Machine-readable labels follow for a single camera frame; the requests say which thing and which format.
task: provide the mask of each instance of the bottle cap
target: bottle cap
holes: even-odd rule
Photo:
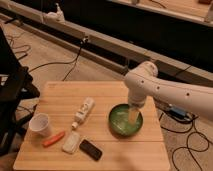
[[[78,122],[73,122],[73,123],[72,123],[72,128],[73,128],[73,129],[77,129],[77,128],[78,128],[78,125],[79,125]]]

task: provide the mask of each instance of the wooden table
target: wooden table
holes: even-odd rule
[[[124,2],[131,4],[131,0],[117,0],[118,2]],[[148,5],[153,7],[162,8],[161,5],[166,7],[167,10],[179,12],[183,14],[189,14],[193,16],[198,16],[205,18],[207,12],[209,10],[210,5],[208,4],[200,4],[198,0],[140,0],[140,5]]]
[[[126,103],[127,88],[123,82],[48,82],[36,113],[50,116],[53,132],[71,128],[75,112],[86,97],[95,100],[95,107],[78,128],[78,132],[103,151],[96,162],[80,149],[69,155],[61,151],[66,137],[43,148],[43,138],[27,131],[14,164],[15,170],[158,170],[170,168],[153,99],[149,97],[141,110],[142,129],[133,137],[119,138],[108,128],[108,114],[117,104]]]

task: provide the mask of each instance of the phone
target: phone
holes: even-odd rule
[[[96,161],[98,161],[102,156],[102,151],[87,140],[83,140],[81,142],[80,149]]]

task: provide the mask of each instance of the white eraser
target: white eraser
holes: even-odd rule
[[[62,146],[62,150],[69,154],[73,154],[78,148],[80,139],[80,134],[75,131],[72,131],[68,136],[67,140],[65,141],[64,145]]]

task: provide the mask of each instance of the electrical outlet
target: electrical outlet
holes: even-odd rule
[[[84,38],[83,38],[84,43],[90,43],[90,35],[88,33],[84,33]]]

